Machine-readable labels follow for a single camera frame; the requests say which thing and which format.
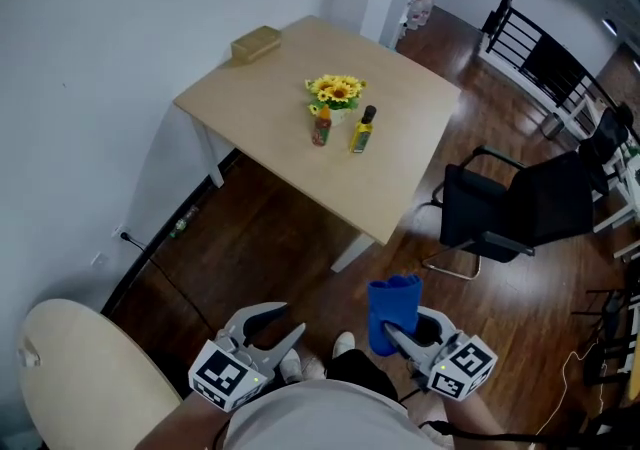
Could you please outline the small orange-capped sauce bottle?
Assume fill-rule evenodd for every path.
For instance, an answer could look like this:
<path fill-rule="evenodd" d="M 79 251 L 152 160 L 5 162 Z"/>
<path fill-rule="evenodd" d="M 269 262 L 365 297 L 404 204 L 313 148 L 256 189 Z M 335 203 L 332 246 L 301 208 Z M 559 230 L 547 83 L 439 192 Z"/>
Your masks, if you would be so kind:
<path fill-rule="evenodd" d="M 327 144 L 331 126 L 332 126 L 331 110 L 328 106 L 324 106 L 317 113 L 314 121 L 312 143 L 315 146 L 323 147 Z"/>

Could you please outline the person's white shoe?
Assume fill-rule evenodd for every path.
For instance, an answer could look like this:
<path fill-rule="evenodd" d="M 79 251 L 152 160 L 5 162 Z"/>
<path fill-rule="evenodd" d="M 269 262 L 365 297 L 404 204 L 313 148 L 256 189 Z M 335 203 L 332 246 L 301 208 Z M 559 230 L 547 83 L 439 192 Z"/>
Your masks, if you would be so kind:
<path fill-rule="evenodd" d="M 285 384 L 296 384 L 304 380 L 300 356 L 290 349 L 279 364 L 279 372 Z"/>
<path fill-rule="evenodd" d="M 342 332 L 335 340 L 332 350 L 332 358 L 336 359 L 339 356 L 356 349 L 355 336 L 350 331 Z"/>

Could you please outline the sunflowers in white pot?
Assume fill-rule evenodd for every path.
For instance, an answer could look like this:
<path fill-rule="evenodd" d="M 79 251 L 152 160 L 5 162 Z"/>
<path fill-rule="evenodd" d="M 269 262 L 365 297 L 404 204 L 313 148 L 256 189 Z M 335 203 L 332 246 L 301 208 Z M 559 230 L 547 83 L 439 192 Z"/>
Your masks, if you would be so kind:
<path fill-rule="evenodd" d="M 311 97 L 308 104 L 310 113 L 317 117 L 327 108 L 332 124 L 339 125 L 359 107 L 368 83 L 350 75 L 325 74 L 314 80 L 305 80 L 304 86 Z"/>

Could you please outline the blue cloth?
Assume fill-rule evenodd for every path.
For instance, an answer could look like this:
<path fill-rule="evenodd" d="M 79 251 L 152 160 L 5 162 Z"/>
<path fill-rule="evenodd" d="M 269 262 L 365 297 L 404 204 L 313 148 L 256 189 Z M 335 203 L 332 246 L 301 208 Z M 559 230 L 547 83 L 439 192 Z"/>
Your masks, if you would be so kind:
<path fill-rule="evenodd" d="M 368 338 L 376 355 L 387 357 L 396 353 L 384 331 L 385 323 L 411 336 L 415 334 L 422 286 L 422 279 L 416 275 L 394 275 L 368 284 Z"/>

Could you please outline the round beige table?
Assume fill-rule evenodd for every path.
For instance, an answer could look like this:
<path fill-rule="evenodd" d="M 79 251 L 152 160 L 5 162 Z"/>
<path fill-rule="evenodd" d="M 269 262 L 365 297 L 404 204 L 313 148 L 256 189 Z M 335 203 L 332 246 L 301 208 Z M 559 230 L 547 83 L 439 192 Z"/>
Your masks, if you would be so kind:
<path fill-rule="evenodd" d="M 22 397 L 49 450 L 133 450 L 181 402 L 125 332 L 71 300 L 34 306 L 17 354 Z"/>

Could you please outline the black metal stand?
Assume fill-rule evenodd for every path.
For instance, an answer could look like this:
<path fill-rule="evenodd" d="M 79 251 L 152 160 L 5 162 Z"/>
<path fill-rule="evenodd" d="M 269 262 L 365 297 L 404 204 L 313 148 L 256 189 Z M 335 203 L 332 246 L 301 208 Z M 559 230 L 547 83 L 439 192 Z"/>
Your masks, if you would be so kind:
<path fill-rule="evenodd" d="M 587 290 L 592 302 L 586 310 L 572 311 L 573 317 L 592 320 L 583 346 L 585 386 L 626 384 L 631 376 L 636 337 L 640 329 L 640 295 L 624 289 Z"/>

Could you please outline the person's right forearm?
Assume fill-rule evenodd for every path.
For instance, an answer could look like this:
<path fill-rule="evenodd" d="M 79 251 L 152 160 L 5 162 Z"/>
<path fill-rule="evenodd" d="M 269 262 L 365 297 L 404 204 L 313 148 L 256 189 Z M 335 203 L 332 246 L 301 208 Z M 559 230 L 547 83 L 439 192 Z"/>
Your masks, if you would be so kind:
<path fill-rule="evenodd" d="M 477 393 L 461 401 L 442 397 L 442 403 L 448 422 L 462 431 L 483 435 L 503 432 Z M 455 450 L 517 450 L 513 443 L 506 441 L 480 441 L 454 436 L 453 442 Z"/>

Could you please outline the black mesh office chair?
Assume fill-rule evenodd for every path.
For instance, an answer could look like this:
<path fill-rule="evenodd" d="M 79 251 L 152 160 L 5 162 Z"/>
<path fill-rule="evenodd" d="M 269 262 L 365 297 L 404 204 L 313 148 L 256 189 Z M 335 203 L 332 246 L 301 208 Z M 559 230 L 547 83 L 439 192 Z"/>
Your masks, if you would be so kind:
<path fill-rule="evenodd" d="M 504 186 L 468 169 L 481 156 L 516 170 Z M 484 258 L 509 263 L 533 257 L 537 247 L 587 234 L 594 208 L 588 172 L 576 151 L 526 166 L 486 145 L 460 164 L 445 168 L 443 181 L 426 203 L 441 210 L 441 251 L 422 266 L 466 281 L 475 280 Z"/>

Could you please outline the person's right white shoe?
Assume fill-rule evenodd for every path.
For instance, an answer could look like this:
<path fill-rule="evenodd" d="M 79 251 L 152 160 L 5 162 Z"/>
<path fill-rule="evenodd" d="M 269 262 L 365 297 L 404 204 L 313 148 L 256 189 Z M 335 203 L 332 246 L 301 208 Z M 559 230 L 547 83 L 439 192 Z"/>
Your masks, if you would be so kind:
<path fill-rule="evenodd" d="M 336 359 L 339 356 L 356 349 L 355 336 L 350 331 L 342 332 L 335 340 L 332 350 L 332 358 Z"/>

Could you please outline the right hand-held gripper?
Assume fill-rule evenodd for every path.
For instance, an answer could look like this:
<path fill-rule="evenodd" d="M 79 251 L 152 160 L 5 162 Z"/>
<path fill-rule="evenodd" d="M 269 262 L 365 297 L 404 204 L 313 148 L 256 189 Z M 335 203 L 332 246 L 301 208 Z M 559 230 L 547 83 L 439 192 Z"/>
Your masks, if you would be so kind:
<path fill-rule="evenodd" d="M 498 356 L 478 337 L 459 331 L 442 312 L 419 306 L 414 334 L 396 324 L 384 323 L 384 332 L 395 349 L 418 364 L 414 381 L 422 391 L 434 391 L 462 401 L 491 375 Z"/>

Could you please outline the yellow oil bottle black cap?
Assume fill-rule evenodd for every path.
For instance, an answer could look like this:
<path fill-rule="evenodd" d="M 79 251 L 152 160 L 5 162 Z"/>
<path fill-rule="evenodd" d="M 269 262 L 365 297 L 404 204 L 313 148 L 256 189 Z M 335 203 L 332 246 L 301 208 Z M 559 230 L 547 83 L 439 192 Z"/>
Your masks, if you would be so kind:
<path fill-rule="evenodd" d="M 350 144 L 351 153 L 362 153 L 369 141 L 369 138 L 373 132 L 373 120 L 376 116 L 377 108 L 373 105 L 368 105 L 365 111 L 358 121 L 355 132 Z"/>

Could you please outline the black swivel chair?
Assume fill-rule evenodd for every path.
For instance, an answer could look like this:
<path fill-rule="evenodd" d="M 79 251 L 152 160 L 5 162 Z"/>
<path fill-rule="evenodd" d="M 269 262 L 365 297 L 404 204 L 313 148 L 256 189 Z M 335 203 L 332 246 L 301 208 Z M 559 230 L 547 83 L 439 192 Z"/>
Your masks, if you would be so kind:
<path fill-rule="evenodd" d="M 632 125 L 633 114 L 626 103 L 615 108 L 607 107 L 594 133 L 580 142 L 578 154 L 588 173 L 590 185 L 602 196 L 609 194 L 609 180 L 614 177 L 614 174 L 605 173 L 604 165 L 627 141 Z"/>

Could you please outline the white desk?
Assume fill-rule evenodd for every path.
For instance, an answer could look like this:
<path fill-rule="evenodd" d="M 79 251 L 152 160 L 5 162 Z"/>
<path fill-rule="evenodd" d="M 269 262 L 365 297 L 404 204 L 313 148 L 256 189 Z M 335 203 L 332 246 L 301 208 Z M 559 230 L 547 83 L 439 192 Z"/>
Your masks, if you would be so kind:
<path fill-rule="evenodd" d="M 614 152 L 604 165 L 609 192 L 617 191 L 624 199 L 623 206 L 613 215 L 596 223 L 594 233 L 616 229 L 627 223 L 635 223 L 640 230 L 640 147 L 631 139 Z"/>
<path fill-rule="evenodd" d="M 585 94 L 566 117 L 565 128 L 578 141 L 587 139 L 595 132 L 604 109 L 601 99 Z"/>

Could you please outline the black metal railing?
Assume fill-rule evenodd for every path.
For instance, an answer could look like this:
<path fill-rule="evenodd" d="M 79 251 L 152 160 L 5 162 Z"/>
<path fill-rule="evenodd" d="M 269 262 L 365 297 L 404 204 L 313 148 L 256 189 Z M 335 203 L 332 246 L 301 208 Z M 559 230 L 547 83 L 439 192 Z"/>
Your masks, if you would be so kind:
<path fill-rule="evenodd" d="M 531 18 L 501 0 L 487 17 L 479 56 L 537 101 L 566 117 L 589 95 L 614 108 L 616 102 L 573 54 Z"/>

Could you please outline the steel trash can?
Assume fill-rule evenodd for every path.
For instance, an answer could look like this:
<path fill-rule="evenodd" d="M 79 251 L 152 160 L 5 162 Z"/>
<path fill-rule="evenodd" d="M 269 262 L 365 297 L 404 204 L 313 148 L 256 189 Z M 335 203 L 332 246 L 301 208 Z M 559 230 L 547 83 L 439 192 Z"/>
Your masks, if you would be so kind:
<path fill-rule="evenodd" d="M 547 140 L 554 140 L 564 129 L 564 121 L 554 112 L 547 114 L 540 124 L 540 131 Z"/>

